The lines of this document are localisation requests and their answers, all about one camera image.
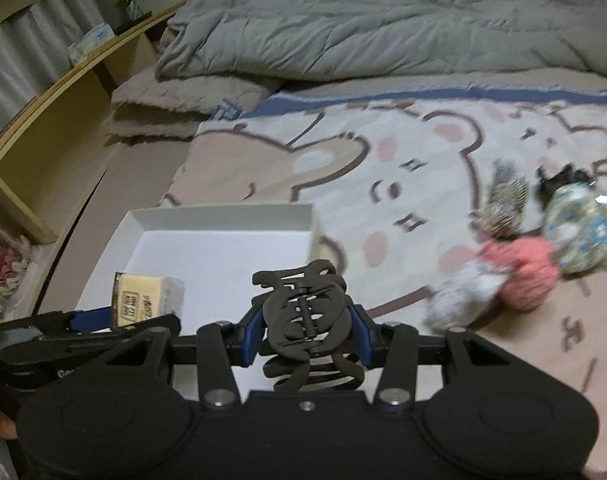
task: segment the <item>metal screw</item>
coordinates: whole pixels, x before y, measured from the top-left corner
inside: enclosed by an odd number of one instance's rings
[[[412,396],[410,395],[410,392],[404,390],[403,388],[386,388],[379,394],[379,399],[386,404],[390,404],[391,406],[405,404],[411,398]]]
[[[304,412],[311,412],[312,410],[314,410],[314,408],[317,407],[317,405],[314,402],[312,402],[311,400],[303,400],[299,403],[299,407]]]
[[[205,394],[205,402],[217,408],[232,404],[235,400],[237,396],[225,388],[216,388]]]
[[[310,305],[305,297],[307,290],[304,286],[299,285],[296,292],[297,294],[301,294],[301,296],[297,298],[297,306],[299,307],[299,313],[301,314],[303,331],[308,339],[314,339],[317,336],[317,325],[314,322],[314,319],[312,319]]]

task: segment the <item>wooden shelf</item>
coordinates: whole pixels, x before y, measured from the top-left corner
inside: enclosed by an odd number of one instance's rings
[[[0,208],[38,244],[12,296],[10,317],[32,314],[78,216],[124,149],[102,131],[111,91],[156,63],[145,32],[181,5],[103,44],[28,103],[0,134]]]
[[[0,161],[0,177],[58,235],[107,170],[116,145],[106,146],[101,125],[110,98],[87,72],[32,122]]]

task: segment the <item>small cardboard box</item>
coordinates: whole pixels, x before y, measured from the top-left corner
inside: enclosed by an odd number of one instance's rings
[[[112,286],[112,325],[127,326],[165,314],[181,317],[183,299],[181,280],[117,272]]]

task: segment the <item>blue gripper pad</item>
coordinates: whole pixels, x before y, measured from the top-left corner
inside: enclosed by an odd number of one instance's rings
[[[70,330],[89,334],[96,330],[110,328],[112,323],[112,307],[104,306],[94,310],[80,311],[70,322]]]
[[[350,334],[350,340],[355,346],[355,352],[359,356],[359,360],[366,368],[371,368],[374,364],[375,353],[373,346],[370,342],[370,333],[368,327],[354,309],[349,306],[350,316],[352,317],[352,332]]]
[[[258,308],[246,326],[243,336],[243,345],[241,346],[243,366],[250,366],[254,362],[265,333],[266,321],[263,319],[263,309]]]

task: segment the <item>white curtain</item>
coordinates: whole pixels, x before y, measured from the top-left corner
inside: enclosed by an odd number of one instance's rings
[[[68,46],[103,21],[96,0],[42,0],[0,24],[0,131],[71,69]]]

